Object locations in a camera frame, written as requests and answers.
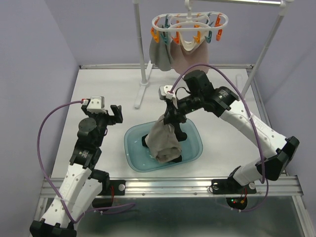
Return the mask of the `black underwear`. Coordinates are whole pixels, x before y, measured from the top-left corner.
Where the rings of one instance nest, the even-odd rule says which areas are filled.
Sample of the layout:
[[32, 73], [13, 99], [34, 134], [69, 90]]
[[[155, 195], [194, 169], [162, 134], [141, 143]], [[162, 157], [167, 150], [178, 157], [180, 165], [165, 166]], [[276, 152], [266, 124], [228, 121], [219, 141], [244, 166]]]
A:
[[186, 139], [187, 134], [181, 130], [179, 123], [157, 121], [149, 134], [142, 137], [142, 146], [148, 148], [159, 163], [179, 163], [183, 159], [180, 142]]

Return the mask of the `dark grey underwear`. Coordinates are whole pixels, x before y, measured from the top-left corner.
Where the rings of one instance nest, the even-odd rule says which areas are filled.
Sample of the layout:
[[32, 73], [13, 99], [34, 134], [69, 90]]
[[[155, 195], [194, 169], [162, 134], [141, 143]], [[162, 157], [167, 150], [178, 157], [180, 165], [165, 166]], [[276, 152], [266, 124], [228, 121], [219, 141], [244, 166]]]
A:
[[152, 38], [149, 48], [151, 63], [164, 72], [171, 70], [171, 63], [173, 62], [170, 53], [170, 39], [166, 39], [167, 43], [165, 43], [164, 37], [160, 37], [159, 42]]

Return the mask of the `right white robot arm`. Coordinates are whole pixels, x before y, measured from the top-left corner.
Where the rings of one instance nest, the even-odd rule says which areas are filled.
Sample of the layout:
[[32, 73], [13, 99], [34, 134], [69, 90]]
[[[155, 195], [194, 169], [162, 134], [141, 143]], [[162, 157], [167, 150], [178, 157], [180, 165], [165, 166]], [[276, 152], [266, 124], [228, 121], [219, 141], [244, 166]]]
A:
[[184, 77], [189, 95], [177, 99], [171, 85], [159, 88], [159, 97], [167, 104], [164, 123], [185, 123], [186, 115], [199, 109], [213, 113], [229, 123], [259, 149], [260, 158], [235, 168], [227, 178], [229, 185], [243, 187], [256, 180], [276, 181], [300, 144], [295, 136], [285, 137], [251, 113], [229, 88], [214, 88], [206, 73], [194, 70]]

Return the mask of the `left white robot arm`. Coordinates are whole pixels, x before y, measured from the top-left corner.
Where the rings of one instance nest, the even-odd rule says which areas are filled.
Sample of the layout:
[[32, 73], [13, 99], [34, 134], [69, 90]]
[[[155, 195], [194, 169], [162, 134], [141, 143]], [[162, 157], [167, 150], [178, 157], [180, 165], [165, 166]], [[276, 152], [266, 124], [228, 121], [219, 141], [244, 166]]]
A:
[[74, 146], [65, 178], [57, 188], [47, 174], [44, 175], [55, 197], [39, 221], [33, 221], [30, 233], [34, 237], [75, 237], [75, 226], [84, 217], [95, 197], [110, 186], [109, 174], [95, 169], [101, 155], [101, 145], [107, 127], [123, 122], [121, 106], [110, 106], [110, 115], [102, 103], [91, 99], [82, 102], [86, 114], [78, 125]]

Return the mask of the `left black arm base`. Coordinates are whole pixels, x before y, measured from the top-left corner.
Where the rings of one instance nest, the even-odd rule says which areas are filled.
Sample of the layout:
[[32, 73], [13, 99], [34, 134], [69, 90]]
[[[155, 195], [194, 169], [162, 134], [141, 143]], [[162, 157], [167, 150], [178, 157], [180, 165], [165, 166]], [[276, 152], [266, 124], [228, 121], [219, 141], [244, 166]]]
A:
[[103, 186], [100, 194], [92, 202], [93, 208], [111, 207], [116, 196], [125, 195], [126, 180], [110, 180], [109, 184]]

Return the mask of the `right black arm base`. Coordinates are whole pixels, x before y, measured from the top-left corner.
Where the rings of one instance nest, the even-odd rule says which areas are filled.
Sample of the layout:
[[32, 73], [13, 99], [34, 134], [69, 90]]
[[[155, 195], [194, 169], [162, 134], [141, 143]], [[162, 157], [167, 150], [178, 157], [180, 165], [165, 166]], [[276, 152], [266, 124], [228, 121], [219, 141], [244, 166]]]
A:
[[245, 210], [248, 204], [248, 195], [257, 193], [254, 183], [241, 186], [231, 178], [213, 179], [208, 189], [214, 195], [225, 195], [227, 205], [236, 210]]

